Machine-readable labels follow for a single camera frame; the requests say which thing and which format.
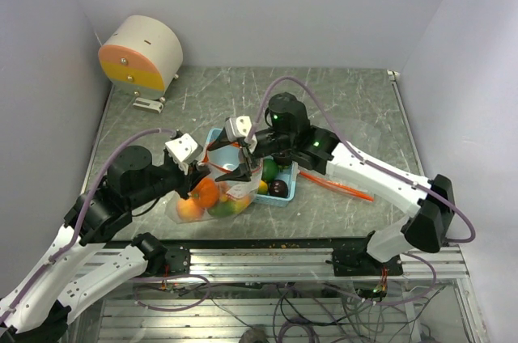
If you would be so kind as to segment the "cherry cluster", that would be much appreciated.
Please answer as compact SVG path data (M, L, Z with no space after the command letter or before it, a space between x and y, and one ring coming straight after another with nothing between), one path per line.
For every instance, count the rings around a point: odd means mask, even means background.
M250 194L248 183L229 184L222 182L219 184L220 192L228 199L239 200Z

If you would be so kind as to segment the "orange green mango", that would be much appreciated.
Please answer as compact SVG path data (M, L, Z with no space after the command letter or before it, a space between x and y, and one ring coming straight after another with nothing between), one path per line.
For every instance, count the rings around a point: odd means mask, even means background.
M213 218L228 218L240 214L250 204L248 198L242 198L236 201L227 200L220 201L207 210L208 214Z

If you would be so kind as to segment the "pink yellow peach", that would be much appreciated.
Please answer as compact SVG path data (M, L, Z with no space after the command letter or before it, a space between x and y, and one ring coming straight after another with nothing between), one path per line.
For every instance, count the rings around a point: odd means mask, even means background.
M181 222L196 222L203 218L205 210L192 199L179 199L176 203L176 214Z

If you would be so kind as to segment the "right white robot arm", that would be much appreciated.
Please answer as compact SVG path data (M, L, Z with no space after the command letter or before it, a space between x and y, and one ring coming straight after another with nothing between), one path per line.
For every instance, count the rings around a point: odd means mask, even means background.
M249 181L256 163L272 155L287 154L291 161L309 171L350 181L395 205L404 217L372 231L359 245L333 254L331 265L353 274L375 274L394 257L416 248L437 253L445 243L452 212L452 182L437 175L430 180L388 165L336 133L312 125L301 101L288 93L274 95L265 111L266 129L252 132L247 116L230 117L219 136L207 149L218 150L236 144L239 166L220 176L222 181Z

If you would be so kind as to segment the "clear orange zip bag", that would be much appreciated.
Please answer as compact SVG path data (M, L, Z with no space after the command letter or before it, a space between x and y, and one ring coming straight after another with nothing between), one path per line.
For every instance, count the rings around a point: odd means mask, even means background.
M202 162L210 174L189 193L188 199L171 193L164 213L175 223L202 222L234 217L255 199L261 183L263 161L252 169L250 181L217 181L240 165L240 150L234 146L207 151Z

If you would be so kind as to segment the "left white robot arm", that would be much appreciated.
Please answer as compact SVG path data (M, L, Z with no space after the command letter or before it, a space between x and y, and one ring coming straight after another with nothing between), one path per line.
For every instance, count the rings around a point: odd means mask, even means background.
M180 273L184 261L146 232L109 262L77 278L76 273L114 235L133 221L133 212L170 192L181 197L206 178L202 152L186 138L167 142L155 166L143 146L119 146L92 188L79 196L49 249L25 279L1 300L3 342L57 342L95 301L136 278Z

